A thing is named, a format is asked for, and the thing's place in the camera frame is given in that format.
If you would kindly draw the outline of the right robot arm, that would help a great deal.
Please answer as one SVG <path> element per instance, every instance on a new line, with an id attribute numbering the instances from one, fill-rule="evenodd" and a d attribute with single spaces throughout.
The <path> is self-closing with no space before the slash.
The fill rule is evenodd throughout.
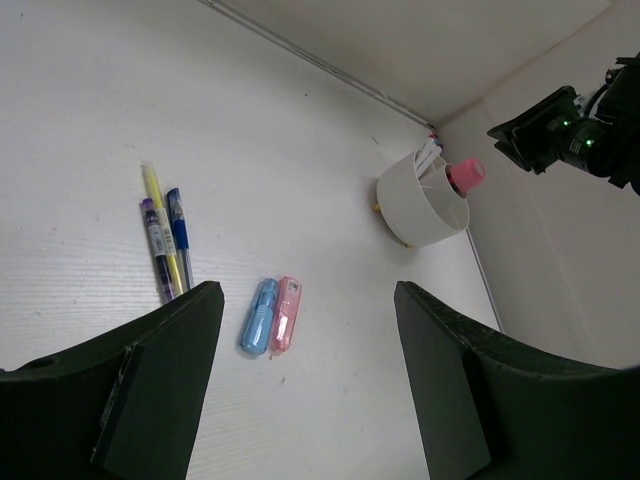
<path id="1" fill-rule="evenodd" d="M 639 191 L 639 57 L 619 57 L 589 95 L 563 86 L 487 131 L 526 172 L 563 162 L 622 189 Z"/>

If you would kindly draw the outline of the blue capped white marker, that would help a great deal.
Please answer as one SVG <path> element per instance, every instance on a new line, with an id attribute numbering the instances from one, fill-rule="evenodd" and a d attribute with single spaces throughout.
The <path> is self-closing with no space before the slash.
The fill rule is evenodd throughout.
<path id="1" fill-rule="evenodd" d="M 418 177 L 424 175 L 426 170 L 432 165 L 434 160 L 439 157 L 441 152 L 441 142 L 436 138 L 430 137 L 415 153 L 414 163 L 416 175 Z"/>

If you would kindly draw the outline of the red capped white marker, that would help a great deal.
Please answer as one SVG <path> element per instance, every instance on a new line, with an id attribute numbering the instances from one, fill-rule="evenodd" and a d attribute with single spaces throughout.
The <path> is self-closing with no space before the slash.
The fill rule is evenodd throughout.
<path id="1" fill-rule="evenodd" d="M 431 134 L 424 144 L 418 148 L 414 153 L 414 162 L 415 165 L 420 165 L 424 159 L 436 148 L 439 146 L 438 137 L 435 134 Z"/>

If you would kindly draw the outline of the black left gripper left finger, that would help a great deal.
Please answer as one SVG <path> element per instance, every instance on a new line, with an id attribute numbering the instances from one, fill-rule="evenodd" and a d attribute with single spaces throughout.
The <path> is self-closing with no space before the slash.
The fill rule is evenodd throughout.
<path id="1" fill-rule="evenodd" d="M 224 309 L 206 281 L 157 310 L 1 375 L 5 479 L 182 479 Z"/>

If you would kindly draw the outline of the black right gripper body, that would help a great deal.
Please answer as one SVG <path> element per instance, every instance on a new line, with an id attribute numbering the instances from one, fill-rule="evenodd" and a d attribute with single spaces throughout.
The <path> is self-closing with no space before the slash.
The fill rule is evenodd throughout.
<path id="1" fill-rule="evenodd" d="M 494 147 L 526 172 L 544 173 L 560 158 L 564 134 L 582 120 L 573 87 L 563 86 L 516 118 L 491 128 Z"/>

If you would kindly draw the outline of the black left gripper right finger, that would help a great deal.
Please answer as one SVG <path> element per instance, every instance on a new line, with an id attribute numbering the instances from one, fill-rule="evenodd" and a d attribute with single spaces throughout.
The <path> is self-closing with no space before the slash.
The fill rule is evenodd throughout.
<path id="1" fill-rule="evenodd" d="M 547 353 L 415 283 L 394 303 L 433 479 L 635 479 L 639 371 Z"/>

